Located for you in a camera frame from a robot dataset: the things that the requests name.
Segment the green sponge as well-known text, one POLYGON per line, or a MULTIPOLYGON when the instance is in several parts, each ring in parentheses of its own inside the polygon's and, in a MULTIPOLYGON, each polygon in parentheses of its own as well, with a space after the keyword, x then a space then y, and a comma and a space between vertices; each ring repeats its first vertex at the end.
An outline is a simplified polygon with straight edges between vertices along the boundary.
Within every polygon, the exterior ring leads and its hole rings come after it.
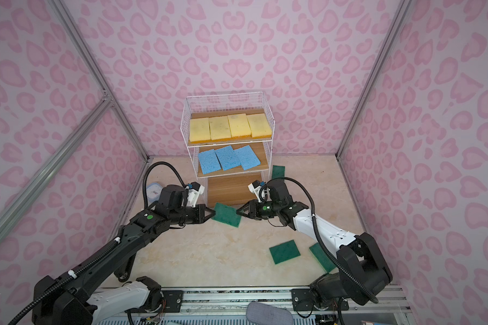
POLYGON ((279 179, 285 177, 285 166, 273 165, 272 166, 272 179, 279 179))
POLYGON ((317 260, 319 265, 325 270, 325 272, 330 273, 331 271, 336 269, 335 264, 330 260, 328 256, 326 256, 325 252, 318 243, 310 246, 309 250, 312 253, 313 257, 317 260))
POLYGON ((225 204, 216 203, 215 215, 211 218, 216 222, 238 228, 241 222, 241 216, 237 215, 236 209, 225 204))
POLYGON ((272 246, 269 248, 269 251, 275 265, 301 256, 294 240, 272 246))

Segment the blue sponge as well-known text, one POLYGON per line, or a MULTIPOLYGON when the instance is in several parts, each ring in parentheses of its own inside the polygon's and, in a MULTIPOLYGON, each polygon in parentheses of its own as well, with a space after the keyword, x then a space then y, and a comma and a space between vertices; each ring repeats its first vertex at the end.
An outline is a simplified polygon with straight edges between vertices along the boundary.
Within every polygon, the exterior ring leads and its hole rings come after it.
POLYGON ((260 159, 257 157, 250 145, 234 149, 234 152, 244 171, 253 169, 261 164, 260 159))
POLYGON ((228 171, 240 166, 240 162, 232 146, 225 146, 215 150, 223 171, 228 171))
POLYGON ((214 173, 221 170, 221 166, 215 150, 206 150, 198 155, 201 172, 203 175, 214 173))

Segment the yellow sponge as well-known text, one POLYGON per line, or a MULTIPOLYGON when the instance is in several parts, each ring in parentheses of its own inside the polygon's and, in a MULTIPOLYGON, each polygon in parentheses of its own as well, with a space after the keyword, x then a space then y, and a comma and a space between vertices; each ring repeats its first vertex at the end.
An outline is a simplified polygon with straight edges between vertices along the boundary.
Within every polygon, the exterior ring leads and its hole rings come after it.
POLYGON ((211 141, 223 141, 232 138, 227 116, 210 117, 209 124, 211 141))
POLYGON ((198 118, 190 120, 189 142, 192 144, 211 141, 210 119, 198 118))
POLYGON ((272 129, 264 113, 247 115, 252 138, 270 138, 272 129))
POLYGON ((246 114, 229 115, 227 116, 231 138, 248 138, 252 136, 252 131, 249 126, 246 114))

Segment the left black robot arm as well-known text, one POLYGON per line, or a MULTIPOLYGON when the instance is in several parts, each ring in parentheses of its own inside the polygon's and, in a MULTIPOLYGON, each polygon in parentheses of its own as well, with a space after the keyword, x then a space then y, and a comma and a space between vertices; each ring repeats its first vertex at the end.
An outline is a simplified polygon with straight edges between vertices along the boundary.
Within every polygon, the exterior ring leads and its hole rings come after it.
POLYGON ((202 224, 216 213, 197 201, 205 188, 197 182, 168 185, 151 203, 122 226, 116 237, 91 257, 57 278, 44 277, 35 285, 33 301, 11 324, 27 314, 34 324, 97 324, 119 312, 163 311, 161 285, 142 276, 126 287, 97 293, 116 270, 133 264, 136 253, 174 226, 202 224))

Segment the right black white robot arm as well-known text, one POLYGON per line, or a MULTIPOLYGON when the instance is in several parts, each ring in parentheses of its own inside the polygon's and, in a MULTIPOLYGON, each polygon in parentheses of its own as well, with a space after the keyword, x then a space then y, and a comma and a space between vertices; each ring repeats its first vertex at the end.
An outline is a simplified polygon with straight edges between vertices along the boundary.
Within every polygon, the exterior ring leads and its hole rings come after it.
POLYGON ((373 236, 354 234, 318 216, 309 191, 291 177, 253 181, 248 188, 255 198, 237 209, 237 215, 253 220, 279 218, 282 226, 314 239, 335 265, 336 273, 326 273, 310 284, 312 307, 340 308, 344 299, 362 306, 379 302, 378 294, 393 275, 373 236))

